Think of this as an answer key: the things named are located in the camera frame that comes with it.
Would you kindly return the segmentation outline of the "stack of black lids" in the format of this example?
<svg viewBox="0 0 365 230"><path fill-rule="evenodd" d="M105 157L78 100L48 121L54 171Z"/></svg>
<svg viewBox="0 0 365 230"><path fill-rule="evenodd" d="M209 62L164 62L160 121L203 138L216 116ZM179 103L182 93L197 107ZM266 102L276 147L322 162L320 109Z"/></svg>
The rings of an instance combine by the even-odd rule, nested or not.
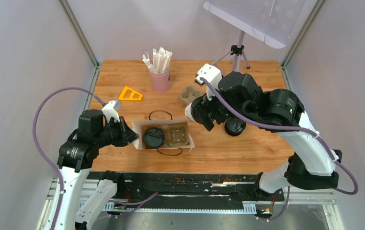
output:
<svg viewBox="0 0 365 230"><path fill-rule="evenodd" d="M229 118L224 123L225 132L233 137L239 136L246 128L246 122Z"/></svg>

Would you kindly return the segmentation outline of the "white board on tripod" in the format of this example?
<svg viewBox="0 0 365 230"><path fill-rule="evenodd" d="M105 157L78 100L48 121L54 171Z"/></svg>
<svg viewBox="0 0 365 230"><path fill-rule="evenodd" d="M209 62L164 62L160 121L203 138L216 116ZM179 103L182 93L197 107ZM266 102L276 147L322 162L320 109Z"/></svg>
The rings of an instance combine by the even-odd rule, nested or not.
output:
<svg viewBox="0 0 365 230"><path fill-rule="evenodd" d="M288 45L304 0L207 0L203 8L268 46Z"/></svg>

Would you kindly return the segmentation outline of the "black cup lid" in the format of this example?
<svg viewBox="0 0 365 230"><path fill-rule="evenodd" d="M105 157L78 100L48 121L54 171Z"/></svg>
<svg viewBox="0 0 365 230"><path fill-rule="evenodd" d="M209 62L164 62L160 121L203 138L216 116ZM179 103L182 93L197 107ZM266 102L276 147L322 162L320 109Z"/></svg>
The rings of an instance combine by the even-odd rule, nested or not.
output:
<svg viewBox="0 0 365 230"><path fill-rule="evenodd" d="M144 144L148 149L157 149L165 143L165 133L159 127L151 127L144 132Z"/></svg>
<svg viewBox="0 0 365 230"><path fill-rule="evenodd" d="M203 98L197 97L190 106L192 120L200 124L204 123L204 119L206 117L206 111L202 102Z"/></svg>

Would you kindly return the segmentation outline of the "pink straw holder cup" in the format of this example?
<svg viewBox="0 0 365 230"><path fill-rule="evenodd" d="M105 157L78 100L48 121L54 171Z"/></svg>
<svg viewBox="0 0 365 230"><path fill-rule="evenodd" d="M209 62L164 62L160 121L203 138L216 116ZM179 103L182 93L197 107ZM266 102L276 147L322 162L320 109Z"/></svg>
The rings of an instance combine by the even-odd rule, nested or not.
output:
<svg viewBox="0 0 365 230"><path fill-rule="evenodd" d="M149 74L152 88L155 92L166 93L171 88L170 68L161 74L155 74L152 72L149 72Z"/></svg>

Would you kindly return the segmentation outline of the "white paper cup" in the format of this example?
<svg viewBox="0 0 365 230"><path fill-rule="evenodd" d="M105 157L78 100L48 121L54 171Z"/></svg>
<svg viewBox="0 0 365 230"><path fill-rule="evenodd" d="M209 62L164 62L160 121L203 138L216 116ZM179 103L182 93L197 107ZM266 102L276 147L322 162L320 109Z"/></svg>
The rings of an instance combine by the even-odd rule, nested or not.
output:
<svg viewBox="0 0 365 230"><path fill-rule="evenodd" d="M194 119L193 114L192 114L192 103L189 103L189 104L186 106L186 108L185 108L185 110L184 110L184 114L185 114L185 116L186 116L189 120L191 120L191 121L194 121L194 122L195 122L195 119Z"/></svg>

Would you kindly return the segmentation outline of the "yellow triangular plastic piece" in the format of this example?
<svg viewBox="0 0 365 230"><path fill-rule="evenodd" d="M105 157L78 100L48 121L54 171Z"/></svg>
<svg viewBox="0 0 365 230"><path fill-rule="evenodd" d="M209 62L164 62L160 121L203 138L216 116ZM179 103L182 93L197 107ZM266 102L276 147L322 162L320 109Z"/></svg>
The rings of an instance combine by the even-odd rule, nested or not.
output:
<svg viewBox="0 0 365 230"><path fill-rule="evenodd" d="M123 102L137 102L143 100L143 94L133 90L130 87L125 86L120 93L118 100Z"/></svg>

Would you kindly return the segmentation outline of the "orange paper bag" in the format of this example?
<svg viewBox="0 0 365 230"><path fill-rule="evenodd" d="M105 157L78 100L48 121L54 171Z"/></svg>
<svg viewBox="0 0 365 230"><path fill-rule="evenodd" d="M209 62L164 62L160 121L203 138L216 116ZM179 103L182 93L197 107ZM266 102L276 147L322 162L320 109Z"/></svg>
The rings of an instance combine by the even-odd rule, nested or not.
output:
<svg viewBox="0 0 365 230"><path fill-rule="evenodd" d="M166 156L178 156L184 150L191 151L194 140L189 134L189 121L187 118L175 118L165 110L169 118L152 118L152 115L161 110L149 113L145 120L131 122L132 130L139 135L133 142L137 150L155 150Z"/></svg>

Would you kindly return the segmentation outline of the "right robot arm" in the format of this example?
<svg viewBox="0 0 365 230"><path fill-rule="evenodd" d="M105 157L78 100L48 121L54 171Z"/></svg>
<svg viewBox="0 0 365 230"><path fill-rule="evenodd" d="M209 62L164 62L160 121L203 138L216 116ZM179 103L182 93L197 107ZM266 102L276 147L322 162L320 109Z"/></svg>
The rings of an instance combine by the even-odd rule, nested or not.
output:
<svg viewBox="0 0 365 230"><path fill-rule="evenodd" d="M280 167L257 175L254 196L265 200L275 191L294 186L303 190L337 189L341 152L332 150L309 120L297 95L287 89L265 92L250 74L217 69L198 71L195 82L206 86L203 96L186 107L186 116L212 130L237 119L277 134L294 154Z"/></svg>

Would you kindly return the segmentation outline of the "grey tripod stand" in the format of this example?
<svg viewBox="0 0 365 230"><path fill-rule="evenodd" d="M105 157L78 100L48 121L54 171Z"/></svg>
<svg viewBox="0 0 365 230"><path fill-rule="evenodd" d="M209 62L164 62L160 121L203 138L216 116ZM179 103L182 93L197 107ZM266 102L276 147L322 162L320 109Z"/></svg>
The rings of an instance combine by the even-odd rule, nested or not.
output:
<svg viewBox="0 0 365 230"><path fill-rule="evenodd" d="M221 58L213 61L211 63L211 65L216 66L217 63L220 62L225 57L233 56L232 65L231 65L232 71L240 72L240 64L241 64L242 59L244 60L245 67L247 69L250 69L251 65L250 65L250 62L247 59L245 51L244 51L244 45L243 45L244 36L245 36L245 32L243 30L241 30L237 44L232 45L230 50L225 55L223 55Z"/></svg>

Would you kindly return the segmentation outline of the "pulp cup carrier tray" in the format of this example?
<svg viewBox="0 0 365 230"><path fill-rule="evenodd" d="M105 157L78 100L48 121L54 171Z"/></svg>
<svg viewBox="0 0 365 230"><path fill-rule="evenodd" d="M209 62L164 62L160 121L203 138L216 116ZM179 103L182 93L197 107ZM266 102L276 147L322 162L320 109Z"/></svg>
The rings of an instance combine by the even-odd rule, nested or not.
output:
<svg viewBox="0 0 365 230"><path fill-rule="evenodd" d="M180 93L180 100L183 104L188 105L194 101L195 98L201 97L203 95L202 91L194 86L185 87Z"/></svg>

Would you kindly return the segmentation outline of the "wrapped straws bundle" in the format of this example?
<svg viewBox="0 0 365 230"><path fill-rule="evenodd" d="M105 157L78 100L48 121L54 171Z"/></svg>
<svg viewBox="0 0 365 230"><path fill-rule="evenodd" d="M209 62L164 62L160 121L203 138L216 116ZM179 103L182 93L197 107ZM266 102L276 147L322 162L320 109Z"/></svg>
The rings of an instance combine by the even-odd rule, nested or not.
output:
<svg viewBox="0 0 365 230"><path fill-rule="evenodd" d="M142 61L152 74L162 74L169 69L170 60L173 53L160 47L159 50L152 49L152 56L149 53L142 55Z"/></svg>

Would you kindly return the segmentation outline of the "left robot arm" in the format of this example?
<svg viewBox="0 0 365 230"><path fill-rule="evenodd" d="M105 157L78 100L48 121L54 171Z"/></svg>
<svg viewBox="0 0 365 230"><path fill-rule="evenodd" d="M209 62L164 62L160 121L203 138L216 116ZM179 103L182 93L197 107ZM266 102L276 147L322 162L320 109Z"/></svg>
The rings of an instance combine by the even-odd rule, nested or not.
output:
<svg viewBox="0 0 365 230"><path fill-rule="evenodd" d="M86 110L79 116L78 128L59 148L57 161L62 179L53 199L56 210L51 210L45 230L89 230L112 198L120 198L126 192L125 176L106 171L93 194L83 206L80 195L94 159L103 147L125 147L137 140L135 133L118 111L113 108Z"/></svg>

